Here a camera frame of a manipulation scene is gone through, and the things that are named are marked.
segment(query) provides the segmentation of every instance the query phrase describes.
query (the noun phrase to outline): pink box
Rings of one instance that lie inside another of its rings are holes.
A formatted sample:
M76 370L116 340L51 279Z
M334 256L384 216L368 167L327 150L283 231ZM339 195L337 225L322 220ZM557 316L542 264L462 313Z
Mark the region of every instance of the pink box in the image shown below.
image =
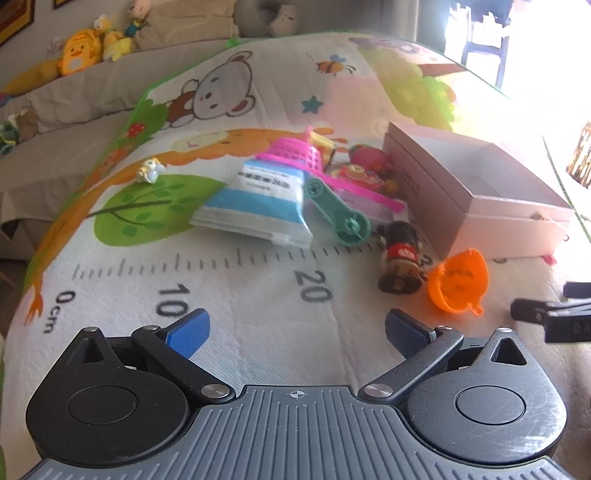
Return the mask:
M402 198L442 258L468 248L486 259L552 254L574 215L566 200L493 143L390 123L384 151Z

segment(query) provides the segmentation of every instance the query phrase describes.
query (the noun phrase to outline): beige cushion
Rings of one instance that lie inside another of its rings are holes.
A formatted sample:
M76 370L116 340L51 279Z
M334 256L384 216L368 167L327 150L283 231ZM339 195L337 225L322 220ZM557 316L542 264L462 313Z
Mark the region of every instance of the beige cushion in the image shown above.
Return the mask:
M120 112L37 135L0 157L0 223L55 220L128 117Z
M173 0L154 7L135 34L139 50L152 50L200 40L232 38L236 0Z
M0 122L31 105L39 118L39 133L44 133L131 110L150 85L225 48L225 40L204 41L105 61L11 100L0 109Z

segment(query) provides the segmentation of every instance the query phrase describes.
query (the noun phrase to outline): green plastic toy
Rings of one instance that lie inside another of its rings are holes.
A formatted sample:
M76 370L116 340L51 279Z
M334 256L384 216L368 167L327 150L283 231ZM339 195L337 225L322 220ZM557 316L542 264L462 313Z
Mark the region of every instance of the green plastic toy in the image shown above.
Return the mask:
M306 195L335 229L336 237L347 247L365 242L371 234L368 218L349 208L317 177L306 182Z

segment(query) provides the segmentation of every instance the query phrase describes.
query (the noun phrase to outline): cartoon bear print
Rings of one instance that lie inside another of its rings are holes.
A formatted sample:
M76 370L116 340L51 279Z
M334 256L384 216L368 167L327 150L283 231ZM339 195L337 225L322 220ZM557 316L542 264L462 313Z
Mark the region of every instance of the cartoon bear print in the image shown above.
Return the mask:
M255 106L250 95L252 69L246 62L251 51L239 51L199 80L189 80L181 95L169 102L167 121L182 127L194 118L210 120L220 116L241 116Z

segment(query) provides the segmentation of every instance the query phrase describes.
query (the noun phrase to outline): plush toy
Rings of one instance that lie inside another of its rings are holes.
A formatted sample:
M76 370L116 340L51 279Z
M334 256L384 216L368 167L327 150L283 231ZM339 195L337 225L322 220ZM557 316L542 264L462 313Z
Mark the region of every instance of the plush toy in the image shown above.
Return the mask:
M120 31L115 30L111 21L101 15L94 23L95 33L103 36L103 61L117 61L123 55L133 52L133 39L125 37Z
M0 124L0 155L9 154L18 143L18 128L10 119Z
M11 96L23 95L31 90L49 83L60 76L60 69L57 67L58 60L46 60L38 63L12 79L4 91Z
M32 108L23 108L18 113L10 115L8 120L18 130L18 143L29 141L39 131L37 114Z
M72 35L64 45L64 54L58 63L62 75L70 75L96 65L102 58L102 43L96 31L89 28Z
M297 31L297 8L295 5L281 5L279 13L269 24L272 37L288 37L295 35Z
M151 8L151 0L134 0L133 6L127 10L131 23L125 30L126 37L133 37L142 28Z

